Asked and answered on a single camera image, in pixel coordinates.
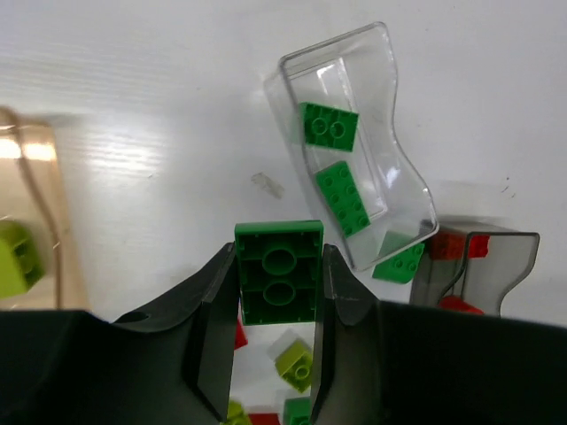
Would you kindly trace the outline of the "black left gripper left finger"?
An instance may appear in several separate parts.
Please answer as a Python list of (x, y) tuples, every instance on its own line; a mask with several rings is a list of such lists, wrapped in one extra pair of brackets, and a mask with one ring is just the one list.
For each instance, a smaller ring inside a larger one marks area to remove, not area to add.
[(236, 249), (113, 322), (1, 314), (4, 424), (218, 424), (236, 336)]

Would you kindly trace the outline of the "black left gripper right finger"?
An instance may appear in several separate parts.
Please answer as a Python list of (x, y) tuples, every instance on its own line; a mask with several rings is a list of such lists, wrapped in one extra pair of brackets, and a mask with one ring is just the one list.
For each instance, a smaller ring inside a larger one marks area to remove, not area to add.
[(314, 424), (563, 424), (566, 331), (375, 297), (326, 245)]

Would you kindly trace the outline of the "green two-by-four lego upturned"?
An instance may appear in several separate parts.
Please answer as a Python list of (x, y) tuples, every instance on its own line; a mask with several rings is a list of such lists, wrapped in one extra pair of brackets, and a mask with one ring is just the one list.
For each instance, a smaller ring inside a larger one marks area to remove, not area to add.
[(315, 320), (323, 233), (319, 220), (236, 224), (240, 304), (246, 326)]

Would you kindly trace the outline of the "lime curved lego brick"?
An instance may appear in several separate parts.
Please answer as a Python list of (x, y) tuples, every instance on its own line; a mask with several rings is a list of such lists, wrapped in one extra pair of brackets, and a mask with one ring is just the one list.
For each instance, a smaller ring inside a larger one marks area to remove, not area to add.
[(1, 220), (1, 298), (27, 293), (45, 270), (29, 230), (14, 220)]

